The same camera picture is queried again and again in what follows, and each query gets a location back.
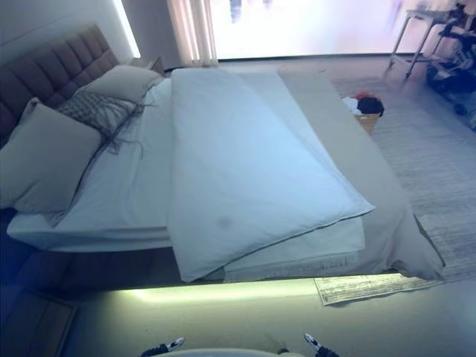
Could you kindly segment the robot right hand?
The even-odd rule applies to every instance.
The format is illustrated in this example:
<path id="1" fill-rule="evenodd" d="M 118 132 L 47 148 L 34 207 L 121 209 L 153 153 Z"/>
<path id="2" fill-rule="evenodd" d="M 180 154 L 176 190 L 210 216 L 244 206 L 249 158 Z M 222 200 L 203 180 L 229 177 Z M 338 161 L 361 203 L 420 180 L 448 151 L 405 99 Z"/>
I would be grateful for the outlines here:
<path id="1" fill-rule="evenodd" d="M 315 351 L 315 357 L 339 357 L 339 354 L 323 346 L 320 342 L 318 342 L 314 337 L 310 334 L 305 333 L 303 335 L 305 341 L 313 348 Z"/>

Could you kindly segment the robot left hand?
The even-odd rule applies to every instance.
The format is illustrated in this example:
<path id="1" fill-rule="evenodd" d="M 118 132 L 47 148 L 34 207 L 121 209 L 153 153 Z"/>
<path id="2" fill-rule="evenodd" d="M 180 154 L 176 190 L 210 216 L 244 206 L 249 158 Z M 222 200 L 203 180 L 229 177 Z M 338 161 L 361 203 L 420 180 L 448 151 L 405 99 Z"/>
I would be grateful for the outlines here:
<path id="1" fill-rule="evenodd" d="M 159 344 L 154 347 L 150 347 L 148 350 L 145 350 L 140 354 L 140 357 L 149 357 L 149 356 L 158 356 L 165 353 L 170 353 L 184 344 L 185 338 L 179 337 L 167 344 Z"/>

